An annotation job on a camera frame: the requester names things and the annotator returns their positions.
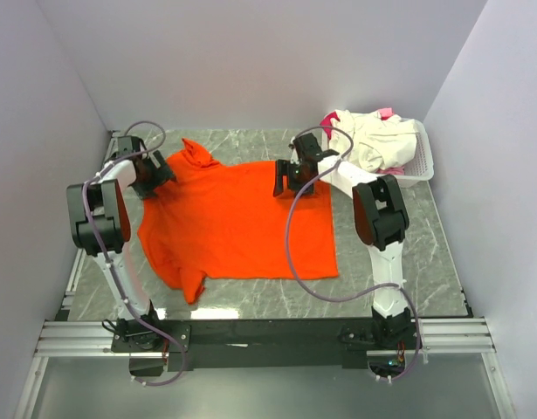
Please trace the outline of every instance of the white plastic basket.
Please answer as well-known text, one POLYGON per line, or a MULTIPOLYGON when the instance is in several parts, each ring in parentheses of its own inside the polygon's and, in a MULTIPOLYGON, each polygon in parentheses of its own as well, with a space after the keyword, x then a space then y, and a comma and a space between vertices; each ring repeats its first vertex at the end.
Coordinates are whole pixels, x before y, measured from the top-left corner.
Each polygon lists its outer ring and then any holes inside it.
MULTIPOLYGON (((425 131, 425 127, 419 120, 415 120, 417 125, 417 144, 416 154, 412 161, 409 161, 404 166, 403 175, 395 175, 400 188, 410 188, 420 181, 429 181, 433 177, 433 156, 431 155, 431 147, 429 145, 429 137, 425 131)), ((328 149, 328 137, 323 134, 321 148, 328 149)))

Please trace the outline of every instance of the orange t-shirt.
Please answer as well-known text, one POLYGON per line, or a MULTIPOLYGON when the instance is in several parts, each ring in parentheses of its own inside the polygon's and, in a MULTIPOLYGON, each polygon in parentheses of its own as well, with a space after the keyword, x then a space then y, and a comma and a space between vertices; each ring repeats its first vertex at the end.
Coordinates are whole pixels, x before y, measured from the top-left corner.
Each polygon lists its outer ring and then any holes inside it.
MULTIPOLYGON (((181 289, 189 304, 203 279, 292 278, 285 251, 286 219, 293 197, 274 198, 273 161, 224 166, 201 145, 167 159, 176 182, 144 201, 138 236, 155 273, 181 289)), ((290 231, 293 262, 303 279, 338 276, 330 187, 317 182, 301 198, 290 231)))

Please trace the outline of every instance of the marble table surface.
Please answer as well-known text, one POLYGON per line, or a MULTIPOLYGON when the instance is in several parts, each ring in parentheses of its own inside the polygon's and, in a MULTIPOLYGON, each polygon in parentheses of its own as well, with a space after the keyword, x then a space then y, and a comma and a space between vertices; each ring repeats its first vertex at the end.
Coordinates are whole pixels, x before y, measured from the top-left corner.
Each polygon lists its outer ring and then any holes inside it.
MULTIPOLYGON (((288 159, 287 147, 299 130, 174 130, 162 146, 165 157, 182 148, 182 137, 203 144, 226 165, 246 161, 288 159)), ((159 141, 154 130, 135 132, 148 146, 159 141)), ((133 190, 124 194, 133 235, 130 252, 144 290, 160 317, 168 319, 276 319, 369 316, 370 296, 342 304, 308 295, 290 279, 209 279, 199 301, 189 306, 179 290, 169 289, 152 271, 135 234, 142 204, 133 190)), ((427 182, 403 189, 410 217, 403 251, 405 287, 422 316, 465 316, 464 294, 427 182)), ((372 285, 369 254, 355 233, 352 203, 333 190, 334 234, 339 278, 309 281, 318 293, 338 297, 372 285)), ((69 320, 114 319, 113 294, 98 266, 83 258, 69 320)))

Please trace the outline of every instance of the white cloth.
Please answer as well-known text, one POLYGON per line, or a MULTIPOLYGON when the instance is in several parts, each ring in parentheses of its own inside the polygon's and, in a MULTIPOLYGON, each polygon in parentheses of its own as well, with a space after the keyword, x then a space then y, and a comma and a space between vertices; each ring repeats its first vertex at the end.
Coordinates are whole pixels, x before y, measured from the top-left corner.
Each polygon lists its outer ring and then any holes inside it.
MULTIPOLYGON (((340 121, 332 119, 332 126, 347 132, 354 139, 354 149, 348 161, 368 172, 379 168, 398 168, 414 158, 417 144, 417 125, 414 120, 402 120, 393 115, 381 120, 378 111, 350 113, 336 111, 340 121)), ((340 154, 349 147, 345 135, 332 131, 328 147, 340 154)))

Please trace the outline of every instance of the white enclosure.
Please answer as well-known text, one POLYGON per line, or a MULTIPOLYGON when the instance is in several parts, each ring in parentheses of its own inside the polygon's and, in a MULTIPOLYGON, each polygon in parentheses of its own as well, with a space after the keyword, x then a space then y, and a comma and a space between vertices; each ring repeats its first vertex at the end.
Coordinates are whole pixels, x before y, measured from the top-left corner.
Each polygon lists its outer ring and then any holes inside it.
POLYGON ((431 186, 519 417, 537 417, 537 0, 0 0, 0 418, 75 248, 107 130, 422 120, 431 186))

